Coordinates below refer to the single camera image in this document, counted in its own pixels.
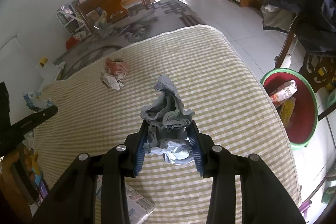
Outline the left hand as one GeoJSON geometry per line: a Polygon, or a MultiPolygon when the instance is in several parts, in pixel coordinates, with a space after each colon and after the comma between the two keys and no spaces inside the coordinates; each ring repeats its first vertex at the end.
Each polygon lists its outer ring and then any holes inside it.
{"type": "Polygon", "coordinates": [[[19,151],[16,149],[6,155],[2,161],[1,192],[12,208],[15,215],[23,222],[29,222],[32,218],[29,202],[18,186],[12,166],[19,160],[19,151]]]}

